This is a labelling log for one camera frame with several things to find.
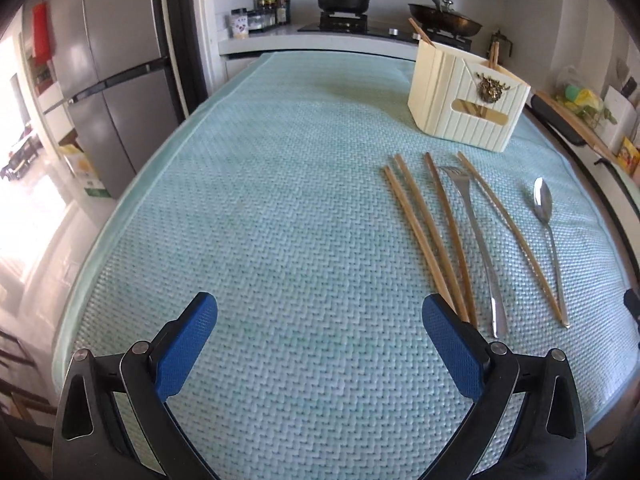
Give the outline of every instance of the stainless steel spoon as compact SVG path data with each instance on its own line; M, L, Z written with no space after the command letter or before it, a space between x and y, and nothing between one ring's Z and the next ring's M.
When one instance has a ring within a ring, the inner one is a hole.
M550 220L551 213L553 211L553 202L551 200L551 191L542 177L538 177L533 183L533 211L538 217L538 220L549 231L551 238L551 250L554 254L554 268L556 270L556 283L558 284L558 305L560 306L560 314L562 317L562 324L565 327L569 327L569 313L566 309L566 303L564 302L564 290L562 290L562 277L560 272L560 262L558 260L558 252L556 251L556 241L554 240L554 232L551 229Z

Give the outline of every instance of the white countertop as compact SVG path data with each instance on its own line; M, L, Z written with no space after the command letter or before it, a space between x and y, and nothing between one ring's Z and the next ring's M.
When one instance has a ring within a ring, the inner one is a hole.
M341 50L415 61L417 44L391 38L341 34L340 32L298 32L304 25L286 25L268 32L254 32L244 40L230 38L218 42L220 56L270 50Z

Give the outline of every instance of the stainless steel fork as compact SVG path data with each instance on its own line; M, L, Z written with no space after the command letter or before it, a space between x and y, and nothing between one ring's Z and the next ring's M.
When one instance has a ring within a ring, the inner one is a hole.
M507 316L504 311L504 303L502 302L502 295L500 294L500 287L498 286L498 275L495 273L494 264L489 256L489 249L486 246L482 231L478 225L478 220L474 213L474 208L471 204L470 184L471 177L464 171L459 170L453 166L441 167L442 170L449 175L449 178L453 181L458 188L458 193L462 197L462 201L465 203L466 214L469 217L471 228L476 236L476 242L480 249L480 255L482 256L482 262L484 263L484 272L486 273L487 281L489 282L489 294L491 295L491 311L492 311L492 325L494 329L494 336L498 339L503 338L507 334Z

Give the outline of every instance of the wooden chopstick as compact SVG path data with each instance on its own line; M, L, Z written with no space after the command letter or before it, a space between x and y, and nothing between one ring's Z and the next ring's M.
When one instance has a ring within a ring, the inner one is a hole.
M462 248L462 239L460 238L460 232L458 232L458 226L456 219L453 216L451 205L447 193L444 191L442 181L436 165L433 163L430 153L424 154L424 161L431 171L433 177L433 183L436 185L436 192L440 199L440 205L444 209L444 213L447 216L447 222L449 223L449 234L453 241L453 246L456 248L456 255L458 256L458 265L460 266L460 274L462 275L462 282L465 285L465 304L466 311L468 313L469 321L471 324L478 328L478 316L476 316L476 300L474 299L474 290L471 287L471 277L469 276L469 268L466 265L465 251Z
M469 316L466 312L465 308L465 300L462 297L462 291L460 290L460 286L458 285L458 279L456 277L456 273L453 270L453 266L451 265L451 260L449 259L449 254L447 253L446 248L444 247L444 242L442 241L442 237L438 232L438 226L436 225L435 220L433 219L433 215L431 215L431 211L429 211L429 206L424 201L424 197L418 188L418 185L415 183L414 176L409 171L409 168L404 163L404 159L402 155L399 153L394 157L398 168L404 176L404 181L406 182L409 190L414 196L414 200L418 205L418 210L422 215L422 219L429 229L431 234L431 239L433 239L436 244L436 249L438 250L438 254L440 255L440 261L444 267L444 272L447 276L447 282L449 283L449 291L453 296L453 301L455 303L454 309L458 313L458 317L465 322L469 322Z
M431 251L431 247L429 245L429 241L427 237L424 235L424 231L420 226L420 222L415 217L414 210L409 203L409 199L402 190L402 186L396 179L394 172L391 171L391 168L385 166L383 168L389 183L391 184L391 189L394 192L394 195L398 199L404 214L411 225L411 229L414 231L414 235L416 240L418 240L418 245L420 245L420 250L422 250L422 256L424 256L425 261L427 262L427 266L433 276L433 279L436 282L436 290L440 293L440 295L444 298L444 300L449 303L451 309L453 310L453 301L451 301L451 296L449 295L449 289L447 288L447 283L444 281L444 277L442 272L440 271L440 267L436 261L435 256L433 255L433 251Z
M540 285L542 285L542 290L544 291L549 302L551 303L551 307L554 313L556 314L558 321L562 323L562 314L560 312L560 307L558 306L558 302L556 301L556 297L551 291L551 287L549 287L548 281L546 280L545 275L542 272L542 269L540 268L540 265L538 264L538 261L536 260L536 257L533 254L533 251L531 251L529 244L527 244L527 241L524 239L524 236L522 236L520 229L518 229L518 226L511 218L511 215L509 215L508 211L502 205L502 202L500 202L500 199L498 199L498 197L495 195L495 193L493 192L489 184L487 184L484 178L482 178L482 176L480 175L478 170L476 170L474 165L467 160L466 156L464 156L462 152L458 152L458 158L460 159L460 162L462 162L464 167L469 171L469 173L471 173L474 176L474 178L478 181L478 184L482 186L482 188L487 193L489 198L492 200L494 205L498 208L498 211L500 211L504 219L507 221L507 224L509 225L511 231L513 232L514 236L517 238L518 242L520 243L522 250L527 255L527 258L529 259L531 266L533 267L533 270L536 273L536 276L538 277L538 281L540 282Z
M482 63L485 64L487 66L487 68L491 68L493 69L493 59L494 59L494 49L495 49L495 43L491 44L491 47L489 48L489 56L487 56L486 58L486 63Z
M427 33L424 32L422 30L422 28L420 27L420 25L418 25L415 20L413 18L409 18L409 23L412 24L413 28L415 29L415 31L420 34L420 37L422 38L423 41L426 41L427 43L429 43L431 46L435 46L433 44L433 41L431 41L431 38L429 36L427 36Z
M494 70L498 70L498 56L500 56L500 43L494 42Z

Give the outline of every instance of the utensil holder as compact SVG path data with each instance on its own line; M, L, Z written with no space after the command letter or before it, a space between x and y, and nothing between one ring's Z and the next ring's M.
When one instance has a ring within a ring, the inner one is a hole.
M503 152L530 86L507 69L446 45L418 45L409 110L418 128L441 139Z

